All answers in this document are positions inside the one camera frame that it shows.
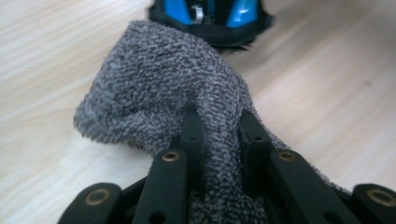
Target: light wood surface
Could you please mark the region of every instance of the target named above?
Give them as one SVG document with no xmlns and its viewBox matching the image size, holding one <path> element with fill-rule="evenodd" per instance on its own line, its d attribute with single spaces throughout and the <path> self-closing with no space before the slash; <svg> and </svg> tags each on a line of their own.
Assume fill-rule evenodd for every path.
<svg viewBox="0 0 396 224">
<path fill-rule="evenodd" d="M 396 190 L 396 2 L 268 0 L 273 28 L 224 56 L 266 125 L 333 182 Z M 0 223 L 55 223 L 97 182 L 151 157 L 84 139 L 75 108 L 150 1 L 0 1 Z"/>
</svg>

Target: knit fabric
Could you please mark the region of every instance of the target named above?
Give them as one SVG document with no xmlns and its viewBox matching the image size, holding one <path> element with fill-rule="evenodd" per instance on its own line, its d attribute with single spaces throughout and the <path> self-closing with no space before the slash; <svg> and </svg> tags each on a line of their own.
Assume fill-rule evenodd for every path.
<svg viewBox="0 0 396 224">
<path fill-rule="evenodd" d="M 245 81 L 204 40 L 151 21 L 131 22 L 74 123 L 94 141 L 128 144 L 154 156 L 180 133 L 191 107 L 205 126 L 208 149 L 205 198 L 191 194 L 189 222 L 265 223 L 262 200 L 242 191 L 237 136 L 242 110 L 258 115 Z M 266 131 L 276 148 L 288 148 Z"/>
</svg>

